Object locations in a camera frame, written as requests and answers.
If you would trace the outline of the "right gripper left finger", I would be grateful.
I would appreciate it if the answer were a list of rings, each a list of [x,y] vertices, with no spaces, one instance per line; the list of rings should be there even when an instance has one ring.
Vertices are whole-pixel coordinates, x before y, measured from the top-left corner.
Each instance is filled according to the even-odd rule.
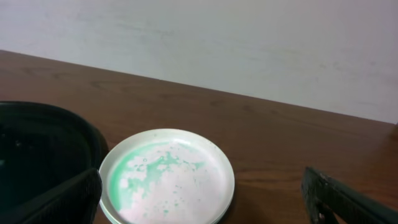
[[[97,169],[81,174],[1,214],[1,223],[93,223],[102,194]]]

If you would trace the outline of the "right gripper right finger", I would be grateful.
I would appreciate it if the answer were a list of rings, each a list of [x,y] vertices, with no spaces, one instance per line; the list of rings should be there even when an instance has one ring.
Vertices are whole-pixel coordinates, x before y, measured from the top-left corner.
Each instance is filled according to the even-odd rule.
[[[397,212],[366,197],[345,184],[306,167],[301,193],[311,224],[346,223],[397,224]]]

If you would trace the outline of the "white plate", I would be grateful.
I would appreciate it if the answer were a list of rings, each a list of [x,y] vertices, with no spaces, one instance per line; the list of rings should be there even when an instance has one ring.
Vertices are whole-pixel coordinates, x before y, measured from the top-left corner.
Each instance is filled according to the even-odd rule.
[[[224,152],[180,129],[153,129],[114,146],[99,168],[111,223],[219,223],[235,178]]]

